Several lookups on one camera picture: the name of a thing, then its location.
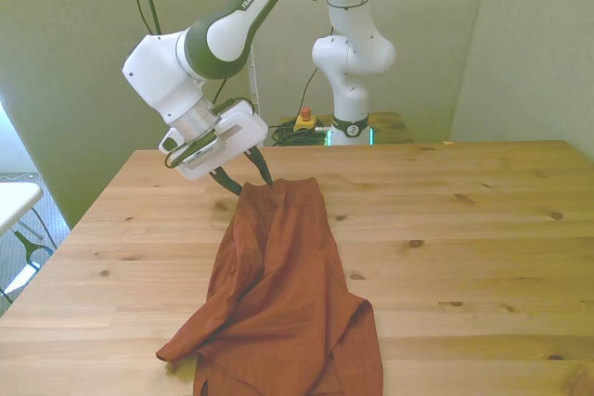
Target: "wood grain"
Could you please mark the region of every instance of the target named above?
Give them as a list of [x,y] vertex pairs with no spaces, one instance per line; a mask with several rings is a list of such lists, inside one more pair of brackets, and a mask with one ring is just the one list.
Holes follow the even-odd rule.
[[[594,394],[594,165],[564,143],[267,148],[314,175],[390,396]],[[227,171],[262,183],[246,160]],[[236,200],[136,152],[0,319],[2,396],[184,396],[154,357]]]

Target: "fabric fold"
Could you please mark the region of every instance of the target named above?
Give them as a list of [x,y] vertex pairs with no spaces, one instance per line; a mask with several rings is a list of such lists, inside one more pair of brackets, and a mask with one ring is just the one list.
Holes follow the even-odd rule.
[[373,309],[347,290],[316,180],[244,186],[206,303],[157,352],[191,354],[196,396],[381,395]]

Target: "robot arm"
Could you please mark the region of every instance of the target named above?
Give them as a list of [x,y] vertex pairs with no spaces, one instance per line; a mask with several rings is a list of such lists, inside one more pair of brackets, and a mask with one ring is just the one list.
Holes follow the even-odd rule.
[[[168,165],[187,179],[210,173],[219,180],[226,176],[221,166],[242,152],[259,161],[269,179],[255,148],[266,139],[266,124],[246,100],[213,108],[203,99],[202,86],[241,71],[256,31],[277,2],[230,0],[187,30],[146,36],[126,59],[123,73],[128,82],[171,127],[161,152],[167,154]],[[384,72],[394,63],[394,47],[375,28],[365,3],[329,0],[332,24],[344,36],[322,39],[314,49],[314,61],[329,77],[338,106],[333,131],[341,131],[341,122],[362,126],[351,138],[361,136],[367,127],[359,120],[367,117],[367,93],[350,76]]]

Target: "green wall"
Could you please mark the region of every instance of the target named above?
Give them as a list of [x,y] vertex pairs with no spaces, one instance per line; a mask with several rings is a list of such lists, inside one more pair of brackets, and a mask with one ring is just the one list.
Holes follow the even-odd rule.
[[[394,68],[363,77],[371,111],[397,111],[418,142],[449,137],[481,0],[371,0],[373,17],[398,53]],[[324,1],[282,0],[254,44],[260,110],[273,124],[292,116],[314,69],[312,46],[330,31]],[[306,99],[315,114],[331,113],[324,75]]]
[[452,138],[562,139],[594,159],[594,0],[483,0]]
[[[225,1],[155,3],[163,32],[177,32]],[[166,132],[121,75],[144,35],[134,0],[0,0],[0,100],[70,226]],[[249,91],[245,73],[226,89]]]

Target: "orange cloth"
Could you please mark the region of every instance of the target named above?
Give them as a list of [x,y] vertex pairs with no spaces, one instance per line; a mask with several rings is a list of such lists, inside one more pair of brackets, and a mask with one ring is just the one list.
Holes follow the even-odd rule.
[[380,396],[373,309],[349,294],[316,180],[245,185],[206,303],[157,352],[194,395]]

